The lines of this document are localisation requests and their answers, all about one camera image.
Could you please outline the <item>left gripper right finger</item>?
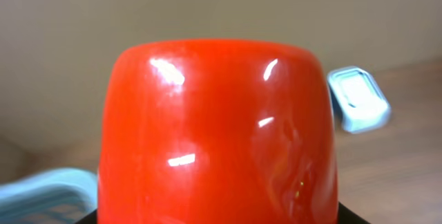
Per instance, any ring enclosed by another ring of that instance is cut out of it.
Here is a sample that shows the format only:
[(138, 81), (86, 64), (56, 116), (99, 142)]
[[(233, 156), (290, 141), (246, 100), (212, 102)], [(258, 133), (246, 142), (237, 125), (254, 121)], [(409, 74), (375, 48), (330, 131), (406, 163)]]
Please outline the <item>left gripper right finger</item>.
[(338, 224), (369, 224), (364, 218), (354, 213), (348, 207), (339, 203), (338, 206)]

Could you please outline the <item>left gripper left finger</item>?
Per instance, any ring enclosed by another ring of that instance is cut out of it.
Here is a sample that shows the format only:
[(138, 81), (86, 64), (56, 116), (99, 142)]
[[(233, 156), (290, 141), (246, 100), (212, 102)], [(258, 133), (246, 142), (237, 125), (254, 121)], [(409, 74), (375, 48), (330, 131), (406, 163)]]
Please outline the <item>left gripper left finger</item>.
[(89, 213), (75, 224), (97, 224), (97, 211)]

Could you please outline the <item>red yellow sauce bottle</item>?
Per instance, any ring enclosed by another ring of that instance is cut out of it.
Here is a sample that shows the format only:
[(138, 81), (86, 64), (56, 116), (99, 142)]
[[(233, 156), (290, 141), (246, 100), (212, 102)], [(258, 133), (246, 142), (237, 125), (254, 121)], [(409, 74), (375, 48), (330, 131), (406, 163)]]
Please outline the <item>red yellow sauce bottle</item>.
[(98, 176), (99, 223), (335, 223), (318, 60), (262, 41), (126, 50), (108, 85)]

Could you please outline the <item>white barcode scanner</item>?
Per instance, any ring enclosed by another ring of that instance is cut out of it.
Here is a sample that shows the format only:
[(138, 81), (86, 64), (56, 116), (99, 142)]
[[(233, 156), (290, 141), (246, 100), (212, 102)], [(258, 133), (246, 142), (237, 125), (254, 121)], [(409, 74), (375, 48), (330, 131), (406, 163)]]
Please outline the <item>white barcode scanner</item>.
[(339, 68), (329, 72), (327, 83), (342, 113), (344, 131), (371, 131), (385, 126), (390, 120), (390, 103), (367, 71), (357, 66)]

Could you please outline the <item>grey plastic mesh basket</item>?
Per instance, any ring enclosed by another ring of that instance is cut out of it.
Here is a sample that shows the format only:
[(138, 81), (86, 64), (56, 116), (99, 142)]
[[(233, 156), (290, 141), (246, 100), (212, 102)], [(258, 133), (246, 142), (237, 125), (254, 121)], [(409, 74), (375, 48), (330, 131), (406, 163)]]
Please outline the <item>grey plastic mesh basket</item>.
[(83, 169), (51, 169), (1, 185), (1, 224), (78, 223), (96, 209), (97, 175)]

